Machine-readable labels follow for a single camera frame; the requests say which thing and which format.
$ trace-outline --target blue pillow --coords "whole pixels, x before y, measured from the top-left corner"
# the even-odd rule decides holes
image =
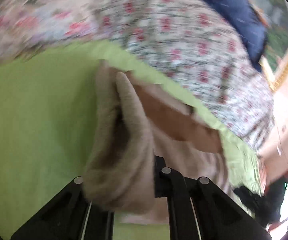
[[[252,66],[259,72],[259,64],[266,44],[266,28],[248,0],[204,0],[225,18],[239,33]]]

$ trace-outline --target floral bedsheet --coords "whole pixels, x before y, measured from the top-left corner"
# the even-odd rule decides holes
[[[103,38],[96,0],[0,0],[0,62],[74,38]]]
[[[83,37],[110,38],[193,92],[258,149],[273,97],[236,30],[202,0],[0,0],[0,62]]]

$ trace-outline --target green fabric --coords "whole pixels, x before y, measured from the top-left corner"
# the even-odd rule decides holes
[[[49,49],[0,66],[0,235],[5,240],[74,177],[81,175],[96,126],[98,59],[159,83],[220,130],[233,186],[261,193],[255,153],[200,100],[108,41]],[[116,223],[114,240],[169,239],[167,225]]]

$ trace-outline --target beige towel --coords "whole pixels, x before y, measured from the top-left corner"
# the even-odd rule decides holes
[[[127,77],[107,66],[97,73],[98,124],[84,174],[86,196],[110,210],[141,214],[124,222],[167,223],[166,200],[154,198],[154,154],[183,176],[209,177],[231,195],[218,131],[159,85]]]
[[[84,172],[84,193],[107,210],[143,213],[154,200],[152,133],[126,75],[96,77],[97,128]]]

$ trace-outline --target round bolt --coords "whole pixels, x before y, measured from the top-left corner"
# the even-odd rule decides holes
[[[76,177],[74,179],[74,183],[75,184],[82,184],[83,183],[83,178],[82,177]]]
[[[162,173],[165,173],[165,174],[170,174],[171,173],[171,168],[169,168],[169,167],[164,167],[164,168],[162,168]]]
[[[206,177],[201,177],[200,178],[200,183],[202,183],[202,184],[208,184],[210,182],[210,180],[208,179],[208,178],[206,178]]]

